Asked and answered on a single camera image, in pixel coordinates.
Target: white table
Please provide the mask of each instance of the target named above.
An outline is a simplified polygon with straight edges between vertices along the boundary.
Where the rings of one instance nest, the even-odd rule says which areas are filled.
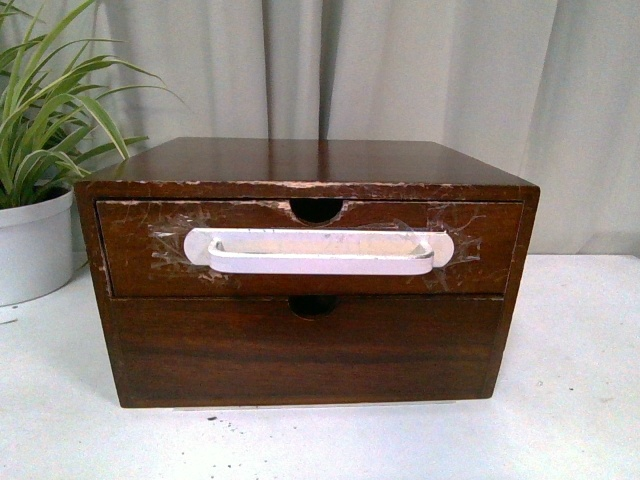
[[[490,400],[125,410],[86,268],[0,322],[2,479],[640,478],[635,257],[530,256]]]

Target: bottom drawer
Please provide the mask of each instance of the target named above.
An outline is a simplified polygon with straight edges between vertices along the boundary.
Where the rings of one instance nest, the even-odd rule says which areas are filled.
[[[124,407],[453,400],[485,396],[501,310],[499,297],[124,299],[107,331]]]

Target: wooden drawer cabinet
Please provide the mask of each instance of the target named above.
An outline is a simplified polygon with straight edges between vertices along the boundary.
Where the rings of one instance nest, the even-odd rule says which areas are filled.
[[[182,138],[76,186],[125,407],[492,394],[539,191],[424,142]],[[222,273],[194,228],[446,232],[419,275]]]

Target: white flower pot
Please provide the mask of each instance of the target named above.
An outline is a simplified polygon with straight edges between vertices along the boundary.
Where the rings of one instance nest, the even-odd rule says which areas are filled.
[[[0,210],[0,306],[46,295],[71,279],[73,192]]]

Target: white drawer handle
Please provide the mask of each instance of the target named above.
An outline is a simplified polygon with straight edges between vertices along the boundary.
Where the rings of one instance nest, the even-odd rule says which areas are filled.
[[[195,228],[187,258],[223,273],[422,275],[453,256],[445,232]]]

